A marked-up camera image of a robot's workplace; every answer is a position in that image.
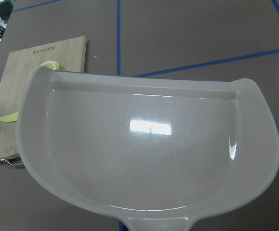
black box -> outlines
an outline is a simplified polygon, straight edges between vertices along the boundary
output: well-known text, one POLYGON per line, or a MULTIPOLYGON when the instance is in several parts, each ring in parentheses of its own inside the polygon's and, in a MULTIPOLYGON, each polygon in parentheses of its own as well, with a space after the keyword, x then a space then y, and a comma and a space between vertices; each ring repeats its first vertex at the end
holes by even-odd
POLYGON ((16 0, 0 0, 0 17, 3 21, 10 18, 16 0))

gray table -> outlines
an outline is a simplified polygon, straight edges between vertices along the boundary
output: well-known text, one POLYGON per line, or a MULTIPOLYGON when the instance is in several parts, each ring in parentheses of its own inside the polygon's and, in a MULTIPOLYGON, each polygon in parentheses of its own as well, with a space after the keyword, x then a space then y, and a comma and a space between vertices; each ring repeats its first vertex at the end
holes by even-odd
MULTIPOLYGON (((9 52, 86 36, 85 72, 257 82, 279 131, 279 0, 17 0, 0 45, 9 52)), ((0 164, 0 230, 108 230, 118 221, 69 205, 25 169, 0 164)), ((266 192, 193 231, 279 231, 279 172, 266 192)))

metal hook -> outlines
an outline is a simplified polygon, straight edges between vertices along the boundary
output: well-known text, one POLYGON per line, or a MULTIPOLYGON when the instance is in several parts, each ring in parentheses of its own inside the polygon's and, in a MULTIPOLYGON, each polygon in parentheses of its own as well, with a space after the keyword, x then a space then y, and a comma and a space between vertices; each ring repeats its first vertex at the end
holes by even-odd
POLYGON ((8 159, 1 159, 0 161, 8 164, 8 165, 11 165, 11 166, 14 166, 14 167, 24 167, 25 165, 23 163, 20 163, 20 164, 12 164, 8 159))

cutting board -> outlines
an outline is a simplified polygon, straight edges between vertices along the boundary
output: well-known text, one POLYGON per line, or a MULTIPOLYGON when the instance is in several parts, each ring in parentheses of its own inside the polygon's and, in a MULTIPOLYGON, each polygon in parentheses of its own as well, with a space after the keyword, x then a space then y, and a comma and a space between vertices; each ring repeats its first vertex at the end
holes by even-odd
MULTIPOLYGON (((55 60, 62 71, 83 72, 86 44, 78 37, 11 52, 0 82, 0 117, 18 112, 27 81, 41 63, 55 60)), ((15 122, 0 122, 0 160, 19 157, 15 127, 15 122)))

white surface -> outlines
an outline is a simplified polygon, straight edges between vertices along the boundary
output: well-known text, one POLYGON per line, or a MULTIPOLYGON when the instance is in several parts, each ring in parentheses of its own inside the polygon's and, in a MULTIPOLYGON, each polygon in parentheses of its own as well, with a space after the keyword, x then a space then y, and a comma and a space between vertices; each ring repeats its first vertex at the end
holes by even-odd
POLYGON ((142 79, 39 67, 16 139, 43 187, 132 231, 189 230, 260 195, 279 166, 273 117, 249 79, 142 79))

